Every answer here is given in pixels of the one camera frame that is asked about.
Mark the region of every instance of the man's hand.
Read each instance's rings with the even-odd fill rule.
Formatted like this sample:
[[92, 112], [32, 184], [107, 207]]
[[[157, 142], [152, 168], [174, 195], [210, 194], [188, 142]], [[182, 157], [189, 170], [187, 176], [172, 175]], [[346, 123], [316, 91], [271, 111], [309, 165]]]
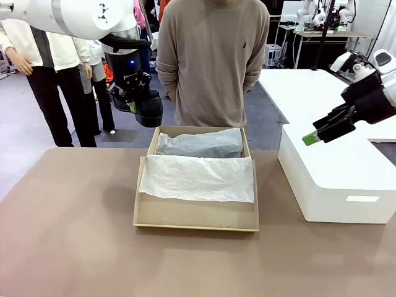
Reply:
[[168, 92], [169, 98], [171, 98], [171, 101], [176, 104], [176, 91]]
[[15, 48], [10, 47], [6, 49], [6, 55], [10, 58], [13, 65], [18, 68], [19, 72], [25, 75], [31, 75], [33, 73], [30, 60], [24, 55], [18, 53]]
[[92, 78], [92, 68], [89, 66], [88, 62], [84, 62], [84, 70], [85, 70], [85, 75], [88, 77], [88, 79]]

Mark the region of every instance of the white tissue paper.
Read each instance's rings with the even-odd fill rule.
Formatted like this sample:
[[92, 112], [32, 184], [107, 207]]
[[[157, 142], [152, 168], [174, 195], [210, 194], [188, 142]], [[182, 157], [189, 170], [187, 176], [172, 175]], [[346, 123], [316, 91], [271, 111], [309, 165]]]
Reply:
[[139, 192], [160, 198], [254, 203], [252, 159], [149, 155]]
[[157, 143], [157, 155], [238, 158], [242, 151], [242, 135], [238, 128], [196, 135], [182, 134], [175, 138], [161, 133]]

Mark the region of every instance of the white box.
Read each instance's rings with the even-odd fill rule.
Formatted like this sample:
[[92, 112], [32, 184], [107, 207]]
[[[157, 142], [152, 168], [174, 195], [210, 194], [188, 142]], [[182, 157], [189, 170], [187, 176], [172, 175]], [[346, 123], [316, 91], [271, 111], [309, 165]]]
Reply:
[[307, 147], [302, 137], [311, 130], [283, 125], [279, 152], [305, 219], [386, 224], [396, 212], [396, 167], [354, 133]]
[[278, 45], [266, 45], [265, 46], [265, 61], [264, 65], [272, 67], [278, 63], [280, 55], [282, 53], [282, 47]]

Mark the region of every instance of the black pants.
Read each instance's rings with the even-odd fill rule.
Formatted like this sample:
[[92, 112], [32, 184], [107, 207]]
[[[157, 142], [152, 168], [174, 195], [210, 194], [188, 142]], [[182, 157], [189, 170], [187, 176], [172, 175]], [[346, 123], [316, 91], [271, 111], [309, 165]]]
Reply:
[[[95, 93], [97, 94], [98, 101], [99, 101], [99, 110], [100, 115], [103, 121], [103, 130], [110, 132], [111, 130], [115, 129], [114, 119], [113, 119], [113, 112], [111, 111], [111, 102], [109, 99], [109, 95], [106, 91], [106, 80], [103, 79], [99, 82], [94, 82], [91, 80], [92, 86], [95, 88]], [[89, 122], [92, 126], [92, 132], [97, 133], [99, 132], [99, 122], [98, 122], [98, 115], [97, 115], [97, 104], [95, 102], [95, 96], [93, 92], [85, 95], [86, 101], [89, 104]]]
[[[149, 40], [147, 37], [147, 29], [144, 28], [140, 34], [140, 39]], [[140, 49], [140, 63], [142, 65], [142, 71], [150, 74], [150, 49]]]
[[33, 67], [27, 80], [44, 114], [58, 147], [72, 147], [72, 137], [67, 128], [58, 86], [60, 86], [73, 118], [75, 131], [82, 147], [96, 147], [95, 138], [87, 123], [88, 107], [85, 102], [80, 73], [77, 67], [55, 72], [53, 68]]

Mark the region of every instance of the white robot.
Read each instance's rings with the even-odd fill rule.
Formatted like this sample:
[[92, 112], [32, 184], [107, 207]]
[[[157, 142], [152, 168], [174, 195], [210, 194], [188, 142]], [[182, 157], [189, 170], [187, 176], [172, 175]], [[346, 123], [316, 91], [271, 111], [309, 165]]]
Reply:
[[[326, 17], [326, 12], [323, 7], [322, 0], [305, 0], [304, 8], [297, 11], [298, 16], [298, 26], [296, 31], [304, 31], [305, 25], [305, 15], [309, 15], [311, 12], [309, 10], [311, 3], [314, 3], [316, 7], [317, 15], [312, 18], [311, 25], [319, 26], [323, 24], [323, 20]], [[355, 15], [355, 3], [354, 0], [336, 0], [334, 4], [333, 14], [339, 13], [340, 15], [340, 31], [346, 31], [348, 25], [348, 19]]]
[[44, 31], [101, 41], [114, 74], [116, 107], [133, 112], [145, 127], [161, 124], [162, 103], [158, 92], [149, 89], [151, 77], [142, 73], [137, 51], [150, 43], [140, 40], [132, 0], [0, 0], [1, 19], [24, 20]]
[[341, 94], [345, 103], [314, 123], [317, 131], [303, 138], [306, 145], [344, 136], [358, 121], [376, 124], [396, 115], [396, 58], [384, 49], [373, 58], [374, 65], [356, 53], [345, 53], [334, 62], [331, 71], [353, 71], [355, 80]]

